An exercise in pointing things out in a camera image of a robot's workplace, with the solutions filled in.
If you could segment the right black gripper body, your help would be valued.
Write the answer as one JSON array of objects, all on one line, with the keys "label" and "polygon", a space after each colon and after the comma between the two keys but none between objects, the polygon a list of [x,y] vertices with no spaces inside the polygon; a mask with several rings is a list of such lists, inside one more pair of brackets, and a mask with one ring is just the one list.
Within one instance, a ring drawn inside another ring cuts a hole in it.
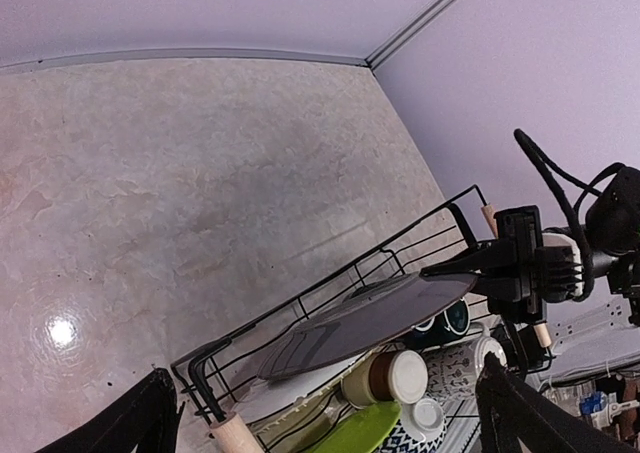
[{"label": "right black gripper body", "polygon": [[511,240],[516,247],[516,263],[498,269],[498,277],[515,278],[520,287],[519,298],[489,298],[489,311],[513,323],[543,323],[546,305],[539,286],[539,264],[536,250],[542,246],[540,214],[529,205],[501,210],[494,214],[498,239]]}]

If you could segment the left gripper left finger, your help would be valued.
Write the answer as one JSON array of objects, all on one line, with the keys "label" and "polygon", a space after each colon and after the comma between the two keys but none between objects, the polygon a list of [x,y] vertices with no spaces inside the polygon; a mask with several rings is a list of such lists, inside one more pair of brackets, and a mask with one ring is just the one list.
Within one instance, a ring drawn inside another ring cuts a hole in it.
[{"label": "left gripper left finger", "polygon": [[176,388],[155,368],[93,419],[43,452],[174,452],[179,429]]}]

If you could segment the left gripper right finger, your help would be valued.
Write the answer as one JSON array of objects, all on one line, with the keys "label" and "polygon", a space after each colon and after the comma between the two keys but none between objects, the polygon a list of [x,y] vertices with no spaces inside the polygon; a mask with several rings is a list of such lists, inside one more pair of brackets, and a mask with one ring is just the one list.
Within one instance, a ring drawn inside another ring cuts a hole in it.
[{"label": "left gripper right finger", "polygon": [[484,452],[632,452],[634,449],[571,416],[488,353],[476,382]]}]

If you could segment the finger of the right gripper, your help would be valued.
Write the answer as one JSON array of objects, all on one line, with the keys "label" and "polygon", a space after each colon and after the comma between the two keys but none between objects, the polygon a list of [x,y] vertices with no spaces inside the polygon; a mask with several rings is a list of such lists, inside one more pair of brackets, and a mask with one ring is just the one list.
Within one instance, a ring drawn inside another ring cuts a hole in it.
[{"label": "finger of the right gripper", "polygon": [[519,298],[520,287],[515,278],[477,276],[470,293],[489,298]]},{"label": "finger of the right gripper", "polygon": [[476,243],[456,256],[421,269],[421,276],[462,274],[510,266],[516,263],[516,247],[511,240]]}]

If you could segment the white brown banded cup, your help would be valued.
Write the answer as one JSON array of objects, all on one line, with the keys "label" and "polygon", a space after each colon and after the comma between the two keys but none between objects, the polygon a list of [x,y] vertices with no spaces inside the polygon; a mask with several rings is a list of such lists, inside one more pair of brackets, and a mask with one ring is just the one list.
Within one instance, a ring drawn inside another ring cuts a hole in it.
[{"label": "white brown banded cup", "polygon": [[414,404],[427,390],[428,370],[411,350],[376,353],[341,381],[342,395],[353,407],[397,401]]}]

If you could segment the black white striped plate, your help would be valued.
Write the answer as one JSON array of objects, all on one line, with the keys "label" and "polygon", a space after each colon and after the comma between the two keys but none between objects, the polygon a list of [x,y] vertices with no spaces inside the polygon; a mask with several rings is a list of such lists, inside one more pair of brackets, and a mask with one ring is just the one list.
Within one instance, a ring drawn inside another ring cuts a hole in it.
[{"label": "black white striped plate", "polygon": [[369,349],[347,360],[283,380],[256,378],[235,403],[232,411],[238,413],[247,424],[285,412],[292,406],[329,391],[379,351],[379,347]]}]

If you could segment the green plastic plate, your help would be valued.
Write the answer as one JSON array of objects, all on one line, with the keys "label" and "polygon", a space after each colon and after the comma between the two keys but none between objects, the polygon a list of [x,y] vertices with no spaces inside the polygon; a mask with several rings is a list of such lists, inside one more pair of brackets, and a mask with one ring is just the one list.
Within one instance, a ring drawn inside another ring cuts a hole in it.
[{"label": "green plastic plate", "polygon": [[317,453],[374,452],[392,432],[401,415],[397,402],[368,406],[341,421],[321,442],[310,449]]}]

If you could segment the woven bamboo plate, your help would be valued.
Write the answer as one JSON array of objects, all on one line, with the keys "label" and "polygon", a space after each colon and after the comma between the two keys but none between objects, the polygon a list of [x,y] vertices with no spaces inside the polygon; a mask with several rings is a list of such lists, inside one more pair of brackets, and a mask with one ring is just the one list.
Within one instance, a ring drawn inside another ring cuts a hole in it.
[{"label": "woven bamboo plate", "polygon": [[351,405],[344,398],[341,387],[336,386],[319,397],[253,424],[251,432],[268,448],[292,443],[312,442],[326,433],[338,420],[340,413],[348,413]]}]

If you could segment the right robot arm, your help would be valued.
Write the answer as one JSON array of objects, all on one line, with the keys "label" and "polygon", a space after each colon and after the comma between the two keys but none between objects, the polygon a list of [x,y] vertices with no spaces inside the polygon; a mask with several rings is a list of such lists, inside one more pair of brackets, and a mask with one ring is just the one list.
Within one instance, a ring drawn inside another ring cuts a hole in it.
[{"label": "right robot arm", "polygon": [[513,323],[537,325],[546,307],[583,302],[595,281],[630,303],[639,323],[639,172],[622,163],[584,183],[562,170],[522,130],[514,138],[551,191],[567,225],[543,229],[537,206],[494,213],[497,237],[427,266],[426,278],[469,273],[472,291],[489,310]]}]

